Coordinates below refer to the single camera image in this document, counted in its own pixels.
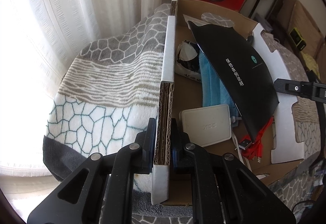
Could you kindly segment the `white power adapter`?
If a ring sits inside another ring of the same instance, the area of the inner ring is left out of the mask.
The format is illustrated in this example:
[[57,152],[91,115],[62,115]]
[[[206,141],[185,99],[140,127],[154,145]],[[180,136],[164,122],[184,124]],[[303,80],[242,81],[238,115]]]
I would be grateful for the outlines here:
[[183,110],[179,113],[179,119],[190,142],[201,147],[231,139],[230,111],[227,104]]

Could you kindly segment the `black booklet with text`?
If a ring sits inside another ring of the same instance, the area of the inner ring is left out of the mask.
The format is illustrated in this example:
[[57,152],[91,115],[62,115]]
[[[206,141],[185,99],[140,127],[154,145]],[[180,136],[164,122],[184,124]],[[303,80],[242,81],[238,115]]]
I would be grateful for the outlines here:
[[232,27],[216,24],[188,26],[208,62],[235,103],[252,141],[279,104],[263,58]]

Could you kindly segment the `cardboard box tray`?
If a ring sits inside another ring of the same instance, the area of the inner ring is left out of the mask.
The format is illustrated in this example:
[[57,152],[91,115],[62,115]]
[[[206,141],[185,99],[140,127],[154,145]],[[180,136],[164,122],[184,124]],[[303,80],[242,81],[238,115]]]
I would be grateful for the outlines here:
[[[185,39],[193,40],[184,15],[201,19],[204,13],[211,13],[234,23],[234,29],[246,38],[254,36],[253,47],[266,63],[273,80],[291,77],[278,50],[272,51],[264,40],[265,31],[260,23],[250,20],[229,9],[199,0],[171,0],[167,19],[165,50],[160,84],[158,124],[152,172],[151,202],[169,206],[189,206],[191,204],[191,184],[189,180],[172,178],[171,120],[178,118],[181,111],[200,106],[200,86],[198,83],[179,77],[175,79],[175,49]],[[276,135],[271,129],[266,131],[264,156],[254,172],[268,174],[262,181],[269,185],[281,179],[286,173],[305,160],[305,143],[296,139],[293,104],[298,102],[293,95],[278,94],[279,105],[273,115]]]

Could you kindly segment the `blue face mask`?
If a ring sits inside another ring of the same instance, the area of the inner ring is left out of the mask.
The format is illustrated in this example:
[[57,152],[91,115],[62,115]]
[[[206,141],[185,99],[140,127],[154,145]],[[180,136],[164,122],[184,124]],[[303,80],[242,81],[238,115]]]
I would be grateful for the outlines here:
[[199,67],[202,79],[203,107],[227,104],[229,106],[230,115],[240,117],[239,111],[227,89],[203,52],[199,54]]

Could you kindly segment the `black tissue pack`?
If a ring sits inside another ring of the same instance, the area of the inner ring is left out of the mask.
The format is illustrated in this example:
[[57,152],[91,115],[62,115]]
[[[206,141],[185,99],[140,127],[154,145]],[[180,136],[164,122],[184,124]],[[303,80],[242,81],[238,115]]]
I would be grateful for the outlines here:
[[175,55],[175,73],[189,78],[196,82],[201,82],[200,49],[196,43],[183,41],[177,48]]

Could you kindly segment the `yellow green small device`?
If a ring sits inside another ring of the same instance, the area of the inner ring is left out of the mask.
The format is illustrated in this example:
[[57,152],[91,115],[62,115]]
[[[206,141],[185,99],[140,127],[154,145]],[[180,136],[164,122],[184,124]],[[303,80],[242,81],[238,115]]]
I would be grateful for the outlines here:
[[304,38],[296,27],[294,27],[290,31],[290,38],[292,39],[294,45],[299,51],[302,51],[307,45],[306,41],[304,40]]

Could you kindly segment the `grey patterned blanket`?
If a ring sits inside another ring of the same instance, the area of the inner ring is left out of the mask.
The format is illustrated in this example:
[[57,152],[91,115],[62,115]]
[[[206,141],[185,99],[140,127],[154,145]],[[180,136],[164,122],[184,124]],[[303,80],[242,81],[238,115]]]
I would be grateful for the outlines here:
[[[131,143],[157,117],[167,20],[164,3],[125,34],[97,39],[74,59],[54,98],[43,141],[43,161],[63,181],[90,154],[112,154]],[[278,50],[293,80],[308,80],[299,59],[273,35],[262,37],[270,52]],[[298,99],[293,114],[296,140],[305,142],[306,161],[268,187],[300,219],[310,209],[325,165],[308,165],[321,147],[321,117],[308,99]],[[132,223],[192,223],[190,208],[151,205],[151,177],[136,176]]]

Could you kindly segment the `white sheer curtain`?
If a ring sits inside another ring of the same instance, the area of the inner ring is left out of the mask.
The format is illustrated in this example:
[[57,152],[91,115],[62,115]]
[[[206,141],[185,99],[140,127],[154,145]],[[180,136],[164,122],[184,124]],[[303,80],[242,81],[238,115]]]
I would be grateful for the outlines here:
[[167,0],[1,0],[1,173],[52,175],[43,141],[54,98],[89,43],[125,34]]

